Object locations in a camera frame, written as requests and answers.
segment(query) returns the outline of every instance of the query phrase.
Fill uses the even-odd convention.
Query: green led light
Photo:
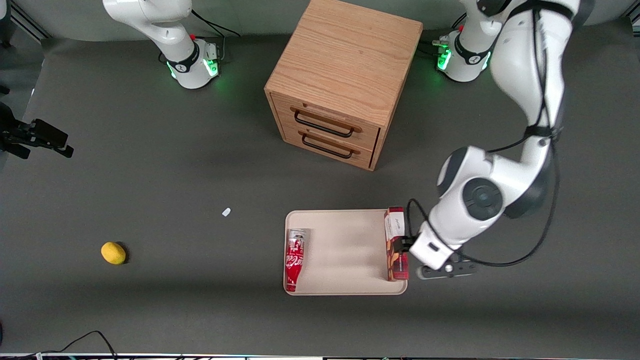
[[[489,65],[489,58],[491,57],[491,51],[486,55],[486,59],[484,60],[484,65],[482,65],[482,69],[486,69],[486,66]]]
[[[202,63],[207,68],[209,75],[213,78],[218,75],[218,62],[215,60],[202,59]]]
[[[447,64],[449,63],[449,58],[451,58],[451,50],[447,49],[438,58],[438,69],[444,71],[444,69],[447,68]]]
[[[171,71],[171,77],[175,79],[175,74],[173,73],[173,69],[171,68],[171,65],[169,65],[169,62],[166,62],[166,66],[169,68],[169,71]]]

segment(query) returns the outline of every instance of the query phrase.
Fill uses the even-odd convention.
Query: red bottle
[[[287,275],[287,286],[285,289],[289,292],[296,291],[296,283],[302,270],[302,260],[305,257],[306,237],[307,232],[303,229],[289,230],[285,259],[285,274]]]

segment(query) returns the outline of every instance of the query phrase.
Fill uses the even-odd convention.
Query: wooden cabinet
[[[420,22],[311,0],[264,87],[287,143],[374,170]]]

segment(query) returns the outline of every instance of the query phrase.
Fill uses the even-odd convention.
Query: yellow lemon
[[[120,265],[127,259],[127,252],[114,242],[106,242],[100,249],[102,257],[110,264]]]

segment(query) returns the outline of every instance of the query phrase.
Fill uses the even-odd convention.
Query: black metal handle
[[[336,130],[333,130],[333,129],[329,129],[328,127],[320,126],[320,125],[313,124],[313,123],[311,123],[311,122],[308,122],[308,121],[304,121],[304,120],[302,120],[302,119],[299,119],[299,118],[298,118],[298,115],[299,115],[299,114],[300,114],[300,111],[296,110],[296,113],[293,115],[293,118],[294,118],[294,119],[296,119],[296,122],[297,122],[297,123],[299,123],[299,124],[303,124],[303,125],[306,125],[306,126],[313,127],[314,129],[318,129],[318,130],[325,131],[325,132],[327,132],[327,133],[330,133],[331,135],[339,136],[339,137],[341,137],[341,138],[348,138],[348,137],[350,137],[351,135],[353,135],[353,131],[355,130],[355,129],[352,127],[352,128],[351,128],[351,130],[349,130],[349,132],[348,132],[348,133],[341,133],[340,131],[336,131]]]
[[[303,144],[305,144],[306,146],[309,146],[309,147],[313,147],[314,149],[317,149],[317,150],[320,150],[320,151],[324,151],[324,152],[326,152],[328,154],[331,154],[333,156],[337,156],[337,157],[343,158],[343,159],[348,159],[348,158],[351,157],[351,155],[353,155],[353,150],[350,150],[348,155],[341,154],[341,153],[335,152],[333,150],[325,149],[324,147],[321,147],[321,146],[316,145],[314,143],[306,142],[305,141],[306,138],[307,138],[307,134],[303,134],[302,135],[302,143]]]

